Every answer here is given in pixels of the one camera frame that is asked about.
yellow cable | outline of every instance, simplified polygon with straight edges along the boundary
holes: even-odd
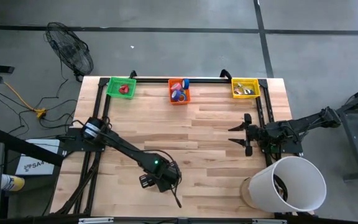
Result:
[[[10,86],[10,84],[8,84],[8,83],[6,83],[6,82],[4,82],[4,84],[5,84],[6,86],[8,86],[8,87],[12,90],[12,92],[13,92],[14,94],[16,94],[16,96],[20,99],[21,102],[23,102],[23,103],[25,104],[25,106],[26,106],[28,109],[30,109],[30,110],[36,112],[38,118],[40,118],[41,116],[43,116],[43,115],[46,113],[47,110],[46,110],[45,108],[35,109],[35,108],[31,107],[28,103],[26,103],[26,102],[23,100],[23,98],[20,96],[20,94],[19,94],[18,92],[16,92],[16,90],[13,89],[12,86]]]

white bucket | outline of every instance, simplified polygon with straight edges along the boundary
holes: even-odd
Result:
[[[274,187],[273,175],[287,187],[285,202]],[[306,159],[289,156],[260,171],[249,182],[252,203],[266,212],[308,212],[319,208],[327,194],[320,171]]]

yellow basket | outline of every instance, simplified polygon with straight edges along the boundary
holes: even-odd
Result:
[[[234,93],[234,87],[240,83],[242,86],[254,91],[254,95],[237,95]],[[233,98],[256,98],[260,96],[259,82],[257,78],[232,78],[231,79],[231,93]]]

black fan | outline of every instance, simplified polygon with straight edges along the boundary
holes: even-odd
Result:
[[[59,22],[48,23],[45,35],[60,60],[74,71],[75,79],[82,82],[78,77],[89,75],[93,70],[88,45]]]

fan stand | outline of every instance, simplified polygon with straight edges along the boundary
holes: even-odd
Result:
[[[79,77],[84,77],[83,74],[81,74],[79,72],[74,72],[74,76],[75,76],[75,80],[77,80],[77,82],[82,83],[82,80],[80,80]]]

